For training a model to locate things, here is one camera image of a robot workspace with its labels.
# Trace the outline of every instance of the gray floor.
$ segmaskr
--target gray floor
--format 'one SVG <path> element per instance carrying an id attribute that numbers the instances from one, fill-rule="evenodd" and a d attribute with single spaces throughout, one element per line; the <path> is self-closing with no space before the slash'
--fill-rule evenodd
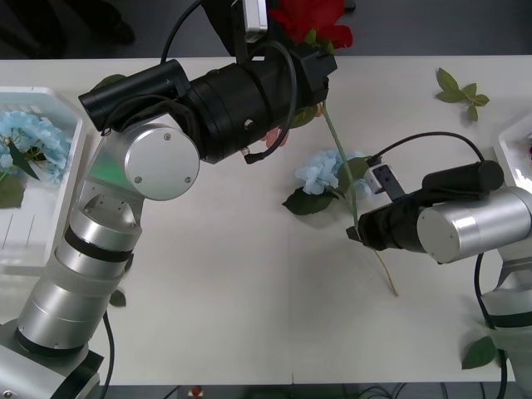
<path id="1" fill-rule="evenodd" d="M 382 385 L 389 392 L 393 392 L 396 384 Z M 355 399 L 355 393 L 361 392 L 368 385 L 346 385 L 347 395 L 344 395 L 341 385 L 330 386 L 296 386 L 296 387 L 204 387 L 204 399 Z M 472 383 L 446 384 L 450 399 L 481 399 L 480 386 Z M 113 387 L 109 390 L 107 399 L 162 399 L 173 387 Z M 172 399 L 184 399 L 188 396 L 190 387 L 182 387 Z M 486 383 L 485 393 L 490 399 L 496 398 L 499 384 Z M 362 397 L 369 399 L 371 393 Z M 399 399 L 442 399 L 440 384 L 409 384 L 401 392 Z M 520 399 L 521 395 L 515 386 L 510 384 L 506 399 Z"/>
<path id="2" fill-rule="evenodd" d="M 122 13 L 137 36 L 128 47 L 96 41 L 62 0 L 56 6 L 69 47 L 65 58 L 158 57 L 177 17 L 191 0 L 107 0 Z M 532 53 L 530 0 L 357 0 L 357 10 L 345 16 L 356 44 L 341 54 L 504 55 Z M 0 0 L 0 25 L 24 36 L 24 29 Z M 170 55 L 227 55 L 202 10 L 183 26 Z M 0 43 L 0 58 L 19 58 Z"/>

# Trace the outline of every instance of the red artificial rose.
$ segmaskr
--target red artificial rose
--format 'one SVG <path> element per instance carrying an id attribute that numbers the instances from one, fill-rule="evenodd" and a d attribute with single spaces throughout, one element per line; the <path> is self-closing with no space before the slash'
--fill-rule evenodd
<path id="1" fill-rule="evenodd" d="M 303 43 L 312 29 L 317 40 L 331 41 L 334 48 L 352 46 L 351 29 L 336 26 L 344 13 L 345 0 L 280 0 L 279 10 L 269 16 L 280 24 L 296 43 Z"/>

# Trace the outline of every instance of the basket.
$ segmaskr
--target basket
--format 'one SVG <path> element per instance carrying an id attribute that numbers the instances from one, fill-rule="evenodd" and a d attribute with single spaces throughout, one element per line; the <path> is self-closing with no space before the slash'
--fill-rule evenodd
<path id="1" fill-rule="evenodd" d="M 5 111 L 38 116 L 71 139 L 59 185 L 28 179 L 21 209 L 0 209 L 0 273 L 34 274 L 32 270 L 46 265 L 64 232 L 87 121 L 80 109 L 45 87 L 0 86 L 0 114 Z"/>

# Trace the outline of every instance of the leaf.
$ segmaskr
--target leaf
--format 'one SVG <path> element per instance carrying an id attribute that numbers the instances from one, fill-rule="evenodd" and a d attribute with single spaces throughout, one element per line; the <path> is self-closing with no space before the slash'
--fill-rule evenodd
<path id="1" fill-rule="evenodd" d="M 299 127 L 308 125 L 314 120 L 317 114 L 318 106 L 308 106 L 306 108 L 303 108 L 293 118 L 292 126 L 290 127 L 290 129 L 298 129 Z"/>
<path id="2" fill-rule="evenodd" d="M 288 197 L 283 206 L 285 206 L 290 212 L 298 216 L 304 216 L 306 214 L 316 214 L 326 209 L 333 200 L 337 200 L 337 196 L 330 192 L 325 191 L 320 195 L 311 195 L 303 191 L 303 187 L 297 189 L 292 195 Z"/>
<path id="3" fill-rule="evenodd" d="M 109 300 L 109 304 L 111 306 L 114 306 L 115 308 L 125 308 L 126 305 L 127 305 L 125 294 L 121 290 L 117 289 L 111 295 L 111 299 Z"/>
<path id="4" fill-rule="evenodd" d="M 13 159 L 13 164 L 15 166 L 18 166 L 20 169 L 30 175 L 33 179 L 39 180 L 30 164 L 27 163 L 26 158 L 24 158 L 24 154 L 18 150 L 17 146 L 12 141 L 9 141 L 7 147 L 9 148 L 9 155 L 11 155 Z"/>
<path id="5" fill-rule="evenodd" d="M 485 106 L 488 102 L 490 102 L 490 99 L 484 94 L 479 94 L 475 98 L 472 98 L 471 101 L 473 101 L 473 104 L 476 106 Z"/>
<path id="6" fill-rule="evenodd" d="M 462 93 L 465 94 L 467 98 L 473 101 L 473 98 L 476 96 L 476 83 L 471 83 L 462 89 Z"/>
<path id="7" fill-rule="evenodd" d="M 30 149 L 28 151 L 26 151 L 26 155 L 29 156 L 30 158 L 32 158 L 32 160 L 34 161 L 37 161 L 37 162 L 43 162 L 45 160 L 47 160 L 46 156 L 41 153 L 39 154 L 39 151 L 41 149 L 38 148 L 38 147 L 30 147 Z"/>
<path id="8" fill-rule="evenodd" d="M 484 337 L 471 345 L 462 361 L 462 370 L 471 370 L 490 364 L 496 355 L 497 348 L 493 340 L 491 337 Z"/>
<path id="9" fill-rule="evenodd" d="M 134 254 L 131 254 L 130 258 L 127 259 L 127 264 L 124 267 L 124 274 L 128 274 L 131 270 L 131 266 L 133 266 L 133 258 L 135 257 Z"/>
<path id="10" fill-rule="evenodd" d="M 334 54 L 334 44 L 331 41 L 327 43 L 327 52 L 329 54 Z"/>
<path id="11" fill-rule="evenodd" d="M 364 177 L 367 170 L 369 169 L 369 166 L 367 166 L 366 162 L 366 160 L 368 160 L 369 158 L 370 157 L 367 156 L 365 158 L 353 158 L 352 160 L 347 161 L 347 165 L 351 170 L 353 180 L 359 180 Z M 338 170 L 338 185 L 340 187 L 340 190 L 344 194 L 347 194 L 347 192 L 349 191 L 349 177 L 347 176 L 345 164 L 342 164 L 342 166 L 340 166 L 340 169 Z"/>
<path id="12" fill-rule="evenodd" d="M 440 101 L 453 104 L 465 100 L 466 96 L 461 91 L 441 91 L 436 94 L 436 98 Z"/>
<path id="13" fill-rule="evenodd" d="M 105 87 L 105 86 L 109 86 L 109 85 L 111 85 L 113 83 L 121 81 L 124 78 L 126 78 L 124 75 L 111 75 L 111 76 L 108 76 L 103 81 L 101 81 L 96 86 L 94 86 L 94 89 L 92 89 L 91 91 L 101 89 L 102 87 Z"/>
<path id="14" fill-rule="evenodd" d="M 305 43 L 308 44 L 316 44 L 316 39 L 318 37 L 318 33 L 316 32 L 316 29 L 311 29 L 309 33 L 307 33 L 307 36 L 305 37 Z"/>
<path id="15" fill-rule="evenodd" d="M 458 83 L 455 78 L 451 76 L 445 69 L 440 68 L 438 70 L 438 84 L 443 91 L 460 91 Z"/>
<path id="16" fill-rule="evenodd" d="M 469 106 L 467 108 L 467 117 L 470 119 L 470 121 L 477 122 L 479 120 L 479 113 L 476 110 L 476 106 Z"/>
<path id="17" fill-rule="evenodd" d="M 24 186 L 15 176 L 6 175 L 0 181 L 0 209 L 20 208 Z"/>

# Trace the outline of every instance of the cable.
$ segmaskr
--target cable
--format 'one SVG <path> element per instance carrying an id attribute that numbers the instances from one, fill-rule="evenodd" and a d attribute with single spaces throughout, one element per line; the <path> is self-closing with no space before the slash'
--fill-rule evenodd
<path id="1" fill-rule="evenodd" d="M 475 144 L 473 144 L 473 141 L 469 140 L 468 138 L 464 137 L 463 135 L 458 135 L 456 133 L 449 133 L 447 131 L 431 131 L 431 132 L 428 132 L 428 133 L 420 133 L 419 135 L 411 135 L 411 136 L 407 137 L 406 139 L 399 140 L 397 143 L 390 145 L 389 147 L 387 147 L 384 150 L 380 151 L 376 155 L 372 156 L 372 158 L 367 163 L 370 165 L 372 162 L 374 162 L 375 160 L 377 160 L 378 158 L 380 158 L 381 156 L 386 154 L 389 150 L 393 150 L 394 148 L 398 147 L 399 145 L 405 144 L 408 141 L 412 141 L 412 140 L 415 140 L 415 139 L 420 139 L 422 137 L 432 137 L 432 136 L 435 136 L 435 135 L 446 136 L 446 137 L 454 137 L 454 138 L 456 138 L 458 140 L 464 141 L 469 147 L 471 147 L 471 149 L 479 157 L 479 160 L 480 161 L 484 161 L 484 156 L 482 155 L 482 153 L 480 153 L 480 151 L 477 148 L 477 146 Z"/>
<path id="2" fill-rule="evenodd" d="M 175 387 L 174 389 L 172 389 L 170 392 L 168 392 L 168 394 L 167 394 L 165 397 L 163 397 L 163 399 L 168 399 L 169 397 L 172 396 L 172 394 L 173 394 L 174 392 L 178 391 L 180 388 L 181 388 L 181 385 L 178 385 L 177 387 Z"/>
<path id="3" fill-rule="evenodd" d="M 484 383 L 479 382 L 480 384 L 480 391 L 482 392 L 482 399 L 485 399 L 485 389 L 484 389 Z"/>
<path id="4" fill-rule="evenodd" d="M 407 385 L 408 385 L 408 384 L 405 382 L 405 383 L 403 383 L 403 384 L 399 387 L 399 389 L 397 389 L 397 393 L 396 393 L 394 399 L 397 399 L 397 398 L 399 397 L 399 395 L 401 395 L 402 390 L 405 389 L 405 387 L 406 387 Z"/>
<path id="5" fill-rule="evenodd" d="M 491 320 L 491 316 L 488 313 L 488 310 L 485 308 L 484 301 L 482 300 L 482 292 L 480 291 L 480 266 L 482 265 L 482 259 L 484 258 L 484 254 L 479 254 L 479 256 L 476 257 L 476 263 L 475 263 L 475 296 L 476 300 L 479 303 L 480 310 L 482 311 L 482 315 L 484 316 L 485 323 L 488 325 L 488 327 L 492 330 L 495 330 L 495 325 L 493 324 L 493 321 Z M 505 351 L 497 351 L 499 354 L 500 359 L 500 388 L 499 393 L 497 394 L 497 399 L 503 399 L 506 394 L 506 387 L 508 386 L 508 366 L 506 364 L 506 355 Z"/>
<path id="6" fill-rule="evenodd" d="M 286 135 L 290 130 L 290 126 L 292 126 L 293 124 L 293 118 L 296 114 L 296 108 L 298 107 L 298 77 L 296 75 L 296 68 L 293 64 L 292 56 L 290 56 L 290 53 L 283 44 L 276 41 L 262 43 L 256 46 L 256 48 L 251 51 L 251 53 L 249 54 L 249 60 L 253 59 L 254 55 L 257 52 L 263 50 L 265 47 L 272 47 L 279 50 L 279 52 L 283 55 L 284 60 L 287 63 L 288 72 L 290 73 L 290 107 L 288 108 L 288 117 L 286 123 L 284 124 L 281 133 L 277 137 L 277 140 L 265 152 L 260 152 L 258 154 L 247 154 L 244 158 L 248 165 L 263 160 L 267 156 L 272 155 L 275 150 L 278 149 L 281 143 L 283 143 L 283 140 L 286 138 Z"/>
<path id="7" fill-rule="evenodd" d="M 113 110 L 109 113 L 109 115 L 107 116 L 106 120 L 103 123 L 103 127 L 101 129 L 101 135 L 105 137 L 105 136 L 108 136 L 111 133 L 111 123 L 113 122 L 112 118 L 113 118 L 113 116 L 116 115 L 116 113 L 119 110 L 124 108 L 125 105 L 129 105 L 130 103 L 133 103 L 135 101 L 145 100 L 145 99 L 148 99 L 148 98 L 158 99 L 158 100 L 161 100 L 161 101 L 170 101 L 170 98 L 164 97 L 164 96 L 157 96 L 156 94 L 140 94 L 138 96 L 133 96 L 133 97 L 126 98 L 124 101 L 119 102 L 115 106 L 115 108 L 113 108 Z"/>
<path id="8" fill-rule="evenodd" d="M 181 15 L 180 19 L 177 20 L 174 27 L 172 28 L 172 31 L 170 32 L 170 35 L 166 39 L 165 43 L 165 49 L 163 50 L 162 56 L 160 56 L 160 63 L 164 64 L 166 62 L 166 58 L 168 58 L 168 52 L 170 51 L 170 46 L 172 45 L 172 42 L 174 41 L 174 37 L 177 34 L 177 31 L 180 30 L 181 25 L 183 25 L 183 22 L 186 21 L 186 18 L 190 16 L 194 10 L 201 5 L 203 0 L 196 0 L 193 2 L 190 7 L 188 7 L 185 12 Z"/>
<path id="9" fill-rule="evenodd" d="M 113 377 L 113 369 L 115 368 L 115 339 L 113 338 L 113 331 L 109 323 L 109 315 L 107 312 L 103 315 L 103 323 L 106 326 L 107 338 L 109 339 L 109 370 L 107 371 L 106 383 L 101 390 L 100 399 L 104 399 Z"/>
<path id="10" fill-rule="evenodd" d="M 443 394 L 443 399 L 449 399 L 449 392 L 447 391 L 447 386 L 444 382 L 440 382 L 441 393 Z"/>
<path id="11" fill-rule="evenodd" d="M 362 392 L 360 392 L 358 394 L 358 397 L 361 397 L 362 395 L 364 395 L 365 393 L 375 393 L 375 392 L 372 392 L 372 390 L 378 390 L 378 391 L 381 391 L 382 394 L 377 394 L 377 396 L 380 396 L 380 397 L 385 397 L 386 399 L 393 399 L 393 396 L 392 394 L 390 394 L 390 392 L 388 392 L 386 389 L 384 389 L 383 387 L 379 387 L 378 385 L 375 385 L 373 387 L 369 387 L 369 388 L 366 388 L 364 389 Z"/>

